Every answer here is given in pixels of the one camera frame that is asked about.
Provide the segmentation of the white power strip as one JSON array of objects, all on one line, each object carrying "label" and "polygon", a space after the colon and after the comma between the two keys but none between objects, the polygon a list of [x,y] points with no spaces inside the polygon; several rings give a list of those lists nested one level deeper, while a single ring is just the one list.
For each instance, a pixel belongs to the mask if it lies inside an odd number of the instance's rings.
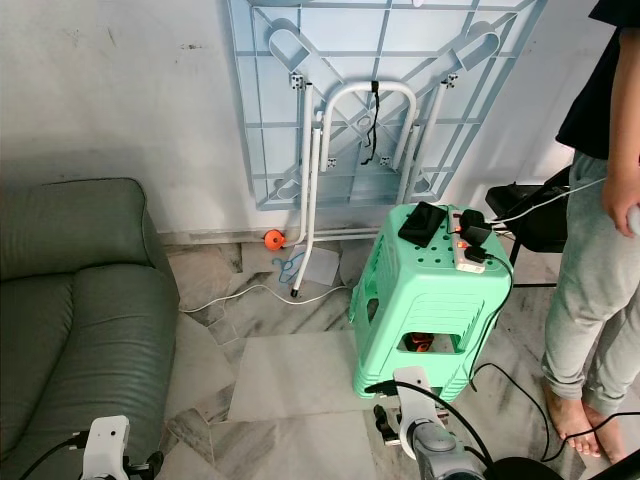
[{"label": "white power strip", "polygon": [[467,220],[465,210],[452,209],[448,216],[448,232],[451,236],[451,251],[454,255],[454,269],[462,273],[485,273],[488,252],[484,247],[471,247],[460,250],[457,246],[458,238],[454,236],[454,230],[458,227],[471,227]]}]

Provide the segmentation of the black power adapter plug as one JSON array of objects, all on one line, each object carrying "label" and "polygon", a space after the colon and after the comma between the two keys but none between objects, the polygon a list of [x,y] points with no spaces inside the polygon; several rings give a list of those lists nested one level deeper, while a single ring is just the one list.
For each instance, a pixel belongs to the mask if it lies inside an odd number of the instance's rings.
[{"label": "black power adapter plug", "polygon": [[454,230],[454,236],[458,238],[457,246],[460,250],[471,247],[481,248],[492,236],[492,230],[485,227],[458,227]]}]

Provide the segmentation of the white flat sheet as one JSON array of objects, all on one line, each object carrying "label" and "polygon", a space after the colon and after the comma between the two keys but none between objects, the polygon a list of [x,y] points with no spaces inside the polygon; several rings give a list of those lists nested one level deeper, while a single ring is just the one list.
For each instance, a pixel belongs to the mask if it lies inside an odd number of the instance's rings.
[{"label": "white flat sheet", "polygon": [[308,256],[307,268],[302,278],[305,282],[321,285],[338,285],[340,253],[325,248],[312,247]]}]

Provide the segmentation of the mint green plastic stool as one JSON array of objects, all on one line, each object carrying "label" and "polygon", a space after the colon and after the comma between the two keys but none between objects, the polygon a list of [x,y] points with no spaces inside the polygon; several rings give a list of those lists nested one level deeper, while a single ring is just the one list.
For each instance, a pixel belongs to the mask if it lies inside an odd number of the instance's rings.
[{"label": "mint green plastic stool", "polygon": [[[488,252],[485,273],[454,269],[447,210],[442,227],[428,247],[398,237],[398,230],[416,205],[394,206],[353,288],[349,324],[355,329],[356,367],[353,389],[370,396],[367,387],[392,378],[401,367],[420,366],[444,401],[467,387],[475,362],[497,323],[513,279],[511,262],[497,234],[483,244]],[[404,351],[402,337],[422,332],[435,335],[431,351]]]}]

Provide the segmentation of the folded light blue plastic table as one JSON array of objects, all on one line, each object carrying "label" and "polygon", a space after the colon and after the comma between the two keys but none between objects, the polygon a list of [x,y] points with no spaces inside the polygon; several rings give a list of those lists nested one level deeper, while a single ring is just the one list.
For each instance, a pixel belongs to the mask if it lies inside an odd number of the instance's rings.
[{"label": "folded light blue plastic table", "polygon": [[442,201],[547,0],[228,0],[253,204],[287,256],[374,237],[365,212]]}]

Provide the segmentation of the black rectangular charger box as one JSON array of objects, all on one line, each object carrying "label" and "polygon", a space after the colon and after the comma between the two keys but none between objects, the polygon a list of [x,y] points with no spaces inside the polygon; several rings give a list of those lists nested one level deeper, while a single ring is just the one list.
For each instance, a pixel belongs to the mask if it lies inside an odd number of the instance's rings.
[{"label": "black rectangular charger box", "polygon": [[428,247],[442,227],[447,210],[428,202],[419,202],[398,230],[398,237],[420,248]]}]

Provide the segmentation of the black chair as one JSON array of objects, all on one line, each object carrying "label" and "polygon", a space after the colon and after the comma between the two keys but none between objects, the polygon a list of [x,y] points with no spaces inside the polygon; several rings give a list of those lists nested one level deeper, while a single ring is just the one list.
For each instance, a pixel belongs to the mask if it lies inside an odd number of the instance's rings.
[{"label": "black chair", "polygon": [[492,187],[485,201],[503,227],[515,236],[515,243],[539,253],[561,253],[567,241],[567,192],[570,191],[570,168],[539,186]]}]

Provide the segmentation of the person in grey sweatpants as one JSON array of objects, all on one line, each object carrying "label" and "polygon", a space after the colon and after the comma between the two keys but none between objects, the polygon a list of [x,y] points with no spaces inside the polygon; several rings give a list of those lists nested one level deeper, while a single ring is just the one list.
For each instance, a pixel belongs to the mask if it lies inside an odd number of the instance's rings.
[{"label": "person in grey sweatpants", "polygon": [[556,137],[573,191],[541,388],[571,448],[617,463],[611,417],[640,376],[640,0],[598,0],[590,17],[614,31]]}]

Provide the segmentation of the orange item inside stool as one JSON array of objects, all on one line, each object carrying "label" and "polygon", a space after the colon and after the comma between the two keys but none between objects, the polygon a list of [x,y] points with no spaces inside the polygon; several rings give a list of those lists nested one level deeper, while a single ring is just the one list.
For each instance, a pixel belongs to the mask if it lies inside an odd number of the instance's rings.
[{"label": "orange item inside stool", "polygon": [[435,335],[431,333],[411,332],[402,337],[404,351],[424,353],[433,349]]}]

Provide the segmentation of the grey-green leather sofa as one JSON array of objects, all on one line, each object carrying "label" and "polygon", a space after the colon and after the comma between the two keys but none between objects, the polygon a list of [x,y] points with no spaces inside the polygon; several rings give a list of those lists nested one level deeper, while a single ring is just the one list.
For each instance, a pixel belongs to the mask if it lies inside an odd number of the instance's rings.
[{"label": "grey-green leather sofa", "polygon": [[[141,184],[17,189],[0,223],[0,480],[99,417],[127,416],[125,454],[147,460],[163,436],[179,300]],[[77,480],[82,454],[52,454],[33,480]]]}]

